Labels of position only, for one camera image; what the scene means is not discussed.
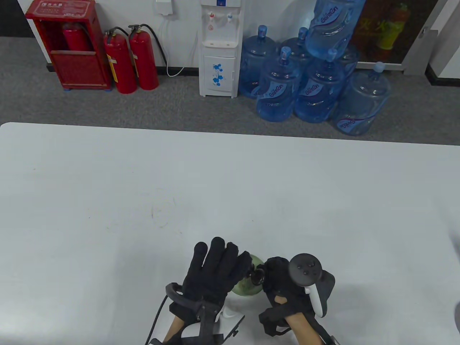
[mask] carpet floor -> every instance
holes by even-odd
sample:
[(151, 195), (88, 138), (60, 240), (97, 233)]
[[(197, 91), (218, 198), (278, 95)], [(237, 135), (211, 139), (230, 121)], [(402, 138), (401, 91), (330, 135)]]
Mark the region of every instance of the carpet floor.
[(460, 145), (460, 88), (431, 86), (424, 76), (388, 72), (392, 96), (369, 133), (351, 138), (329, 124), (295, 116), (260, 119), (253, 100), (201, 97), (197, 77), (160, 77), (160, 87), (131, 95), (64, 92), (31, 38), (0, 37), (0, 124), (35, 122), (311, 138)]

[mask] red fire extinguisher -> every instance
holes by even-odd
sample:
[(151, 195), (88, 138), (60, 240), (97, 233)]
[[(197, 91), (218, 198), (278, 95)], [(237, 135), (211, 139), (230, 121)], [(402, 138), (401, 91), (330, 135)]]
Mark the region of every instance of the red fire extinguisher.
[(152, 39), (150, 38), (149, 33), (141, 30), (141, 28), (146, 27), (151, 31), (164, 57), (161, 45), (155, 35), (155, 32), (149, 25), (135, 24), (128, 25), (128, 27), (131, 28), (129, 44), (131, 46), (132, 56), (134, 57), (134, 63), (139, 77), (139, 85), (144, 90), (154, 90), (160, 83), (158, 81), (155, 57), (153, 55)]
[(112, 70), (118, 92), (124, 94), (133, 93), (138, 86), (132, 67), (128, 43), (123, 35), (115, 33), (117, 29), (128, 36), (128, 33), (119, 27), (114, 27), (107, 31), (104, 36), (105, 52), (109, 59), (110, 69)]
[(92, 52), (93, 48), (86, 29), (78, 23), (65, 23), (63, 34), (70, 50)]

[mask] finger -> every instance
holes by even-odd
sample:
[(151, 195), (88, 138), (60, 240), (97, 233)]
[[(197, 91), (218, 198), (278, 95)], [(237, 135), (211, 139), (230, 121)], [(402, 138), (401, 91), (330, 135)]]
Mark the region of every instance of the finger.
[(280, 269), (280, 267), (284, 267), (286, 265), (289, 266), (289, 260), (277, 256), (277, 257), (268, 259), (265, 265), (267, 266), (269, 270), (277, 270), (277, 269)]
[(252, 264), (251, 255), (248, 252), (243, 252), (236, 258), (235, 266), (229, 276), (230, 280), (235, 284), (238, 283), (249, 272)]
[(201, 270), (201, 266), (203, 265), (203, 260), (206, 257), (207, 253), (207, 245), (204, 242), (198, 242), (195, 245), (195, 249), (193, 252), (193, 258), (190, 262), (189, 272), (198, 272)]
[(224, 250), (225, 241), (220, 237), (213, 238), (206, 260), (204, 261), (203, 272), (212, 274), (216, 270)]
[(227, 248), (222, 255), (217, 272), (219, 276), (227, 277), (233, 270), (238, 257), (238, 247), (232, 242), (227, 243)]

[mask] water dispenser cabinet door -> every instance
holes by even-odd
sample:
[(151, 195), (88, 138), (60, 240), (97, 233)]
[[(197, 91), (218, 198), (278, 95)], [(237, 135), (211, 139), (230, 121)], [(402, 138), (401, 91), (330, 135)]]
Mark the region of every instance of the water dispenser cabinet door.
[(234, 57), (204, 57), (204, 85), (206, 89), (231, 92), (235, 71)]

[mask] fire extinguisher cabinet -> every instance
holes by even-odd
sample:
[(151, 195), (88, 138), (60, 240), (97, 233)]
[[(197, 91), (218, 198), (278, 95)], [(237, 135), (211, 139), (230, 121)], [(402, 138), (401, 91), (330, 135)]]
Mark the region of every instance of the fire extinguisher cabinet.
[(94, 0), (34, 0), (26, 18), (34, 21), (64, 89), (112, 88)]

